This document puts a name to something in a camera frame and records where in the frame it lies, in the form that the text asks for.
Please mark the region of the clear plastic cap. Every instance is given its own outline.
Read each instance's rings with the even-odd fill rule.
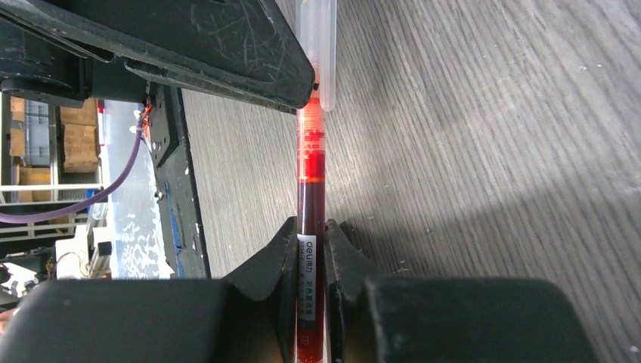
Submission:
[[[336,0],[296,0],[296,38],[318,68],[320,105],[336,106]]]

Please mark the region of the pen cap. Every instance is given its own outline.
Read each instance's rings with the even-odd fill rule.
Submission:
[[[296,0],[296,38],[319,72],[320,105],[336,105],[336,0]]]

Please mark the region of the gray wood grain surface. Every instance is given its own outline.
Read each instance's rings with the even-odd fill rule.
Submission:
[[[639,2],[339,0],[338,21],[327,217],[393,274],[552,281],[603,361],[641,361]],[[296,123],[184,100],[221,276],[296,212]]]

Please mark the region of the pen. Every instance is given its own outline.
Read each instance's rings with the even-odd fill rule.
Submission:
[[[299,290],[296,357],[323,359],[325,112],[336,104],[336,0],[296,0],[296,37],[315,72],[306,106],[296,112]]]

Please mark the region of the label on pen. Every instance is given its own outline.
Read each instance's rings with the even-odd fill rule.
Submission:
[[[299,319],[316,320],[316,236],[298,234]]]

